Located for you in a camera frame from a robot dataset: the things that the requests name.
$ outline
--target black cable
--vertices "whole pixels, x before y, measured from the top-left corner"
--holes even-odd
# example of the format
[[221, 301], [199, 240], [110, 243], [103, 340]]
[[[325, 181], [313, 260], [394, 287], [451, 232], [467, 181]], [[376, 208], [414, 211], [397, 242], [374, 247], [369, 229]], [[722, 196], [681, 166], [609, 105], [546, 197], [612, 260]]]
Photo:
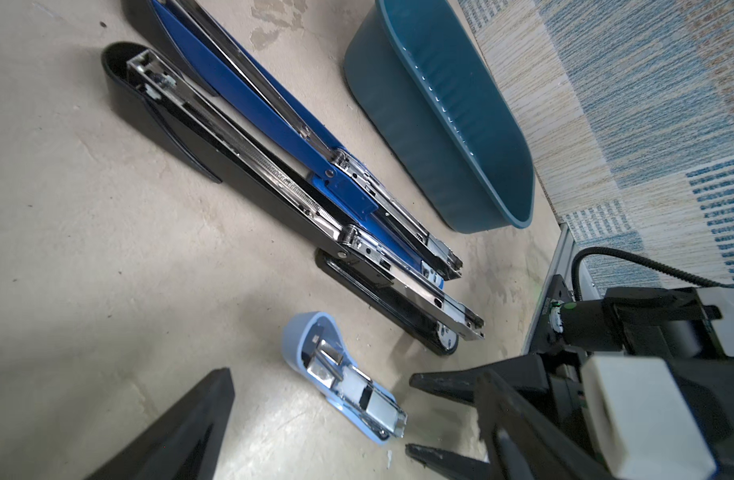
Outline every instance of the black cable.
[[698, 275], [689, 274], [683, 270], [679, 270], [678, 268], [661, 264], [660, 262], [656, 262], [655, 260], [650, 260], [646, 256], [631, 254], [631, 252], [618, 250], [617, 248], [610, 248], [608, 246], [591, 246], [589, 248], [584, 248], [583, 250], [578, 252], [577, 255], [575, 255], [575, 258], [573, 258], [572, 260], [572, 286], [575, 290], [576, 302], [580, 302], [581, 300], [583, 300], [583, 294], [580, 292], [580, 262], [583, 260], [583, 258], [589, 255], [615, 256], [622, 260], [628, 260], [629, 262], [633, 262], [634, 264], [639, 264], [641, 266], [651, 268], [652, 270], [657, 270], [661, 274], [674, 276], [680, 280], [684, 280], [685, 282], [693, 283], [699, 286], [727, 286], [723, 283], [715, 282], [713, 280], [709, 280]]

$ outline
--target beige surface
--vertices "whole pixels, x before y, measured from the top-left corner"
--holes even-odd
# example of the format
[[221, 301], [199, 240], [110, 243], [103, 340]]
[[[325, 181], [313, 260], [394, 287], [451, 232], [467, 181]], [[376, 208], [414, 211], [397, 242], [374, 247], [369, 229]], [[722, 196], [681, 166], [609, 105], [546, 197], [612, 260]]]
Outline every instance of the beige surface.
[[[559, 236], [542, 191], [526, 230], [442, 223], [343, 81], [370, 0], [202, 3], [463, 259], [447, 290], [487, 340], [425, 351], [311, 244], [120, 120], [99, 54], [141, 39], [118, 0], [0, 2], [0, 478], [84, 477], [221, 366], [237, 398], [216, 478], [437, 478], [407, 442], [481, 456], [473, 409], [407, 380], [518, 354]], [[396, 394], [404, 439], [371, 443], [283, 363], [283, 326], [311, 310]]]

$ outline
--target plastic container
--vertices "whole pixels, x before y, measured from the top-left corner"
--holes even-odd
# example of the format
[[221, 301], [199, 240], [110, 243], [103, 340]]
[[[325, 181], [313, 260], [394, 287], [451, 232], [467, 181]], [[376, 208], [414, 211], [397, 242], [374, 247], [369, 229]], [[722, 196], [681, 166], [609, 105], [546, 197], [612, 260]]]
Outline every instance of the plastic container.
[[532, 221], [525, 136], [447, 0], [376, 0], [345, 53], [354, 97], [439, 215], [471, 234]]

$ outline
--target blue basket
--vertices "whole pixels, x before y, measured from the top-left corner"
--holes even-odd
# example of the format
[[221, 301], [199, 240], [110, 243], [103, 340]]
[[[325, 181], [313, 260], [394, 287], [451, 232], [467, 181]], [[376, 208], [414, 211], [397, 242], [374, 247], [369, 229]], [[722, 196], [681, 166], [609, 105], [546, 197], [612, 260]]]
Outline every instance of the blue basket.
[[376, 0], [345, 53], [354, 97], [439, 215], [472, 234], [532, 221], [525, 136], [447, 0]]

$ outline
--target patterned rug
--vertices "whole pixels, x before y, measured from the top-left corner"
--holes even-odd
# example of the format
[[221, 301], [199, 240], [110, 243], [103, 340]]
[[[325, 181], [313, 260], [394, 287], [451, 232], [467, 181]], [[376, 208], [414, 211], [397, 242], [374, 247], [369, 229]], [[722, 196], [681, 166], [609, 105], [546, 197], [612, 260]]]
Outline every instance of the patterned rug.
[[[734, 283], [734, 0], [460, 0], [581, 246]], [[603, 290], [683, 285], [605, 257]]]

